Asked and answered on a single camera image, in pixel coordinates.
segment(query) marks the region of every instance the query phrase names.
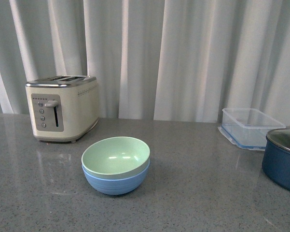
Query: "pot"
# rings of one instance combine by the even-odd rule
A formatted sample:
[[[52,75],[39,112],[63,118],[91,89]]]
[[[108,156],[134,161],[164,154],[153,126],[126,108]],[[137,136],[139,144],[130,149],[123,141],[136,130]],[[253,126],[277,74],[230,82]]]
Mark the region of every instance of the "pot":
[[[269,131],[266,139],[262,169],[272,181],[290,191],[290,129]]]

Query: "countertop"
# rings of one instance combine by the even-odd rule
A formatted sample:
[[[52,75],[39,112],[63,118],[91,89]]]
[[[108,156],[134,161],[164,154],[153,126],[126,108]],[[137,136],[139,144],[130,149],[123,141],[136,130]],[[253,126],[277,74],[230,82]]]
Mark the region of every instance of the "countertop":
[[[88,146],[114,136],[151,149],[146,179],[121,196],[94,190],[81,168]],[[46,143],[29,115],[0,114],[0,231],[290,231],[290,192],[262,158],[215,123],[100,118],[75,143]]]

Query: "cream toaster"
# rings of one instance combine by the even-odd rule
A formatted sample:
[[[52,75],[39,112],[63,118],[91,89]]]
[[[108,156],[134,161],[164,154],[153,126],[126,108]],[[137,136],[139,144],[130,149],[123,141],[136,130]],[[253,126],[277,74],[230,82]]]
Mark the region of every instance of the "cream toaster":
[[[28,81],[26,93],[37,140],[75,142],[98,121],[95,77],[55,76]]]

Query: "container lid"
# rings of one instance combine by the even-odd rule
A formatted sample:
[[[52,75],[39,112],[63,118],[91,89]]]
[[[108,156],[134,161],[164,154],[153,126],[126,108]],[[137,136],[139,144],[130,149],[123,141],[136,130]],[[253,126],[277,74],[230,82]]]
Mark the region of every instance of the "container lid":
[[[276,129],[267,133],[267,139],[290,152],[290,129]]]

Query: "curtain fold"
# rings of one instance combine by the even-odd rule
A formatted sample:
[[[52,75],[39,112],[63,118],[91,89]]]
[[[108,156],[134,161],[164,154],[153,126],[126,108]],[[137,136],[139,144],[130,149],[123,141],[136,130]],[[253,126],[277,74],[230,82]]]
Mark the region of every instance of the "curtain fold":
[[[290,0],[1,0],[0,112],[66,74],[97,77],[101,117],[290,125]]]

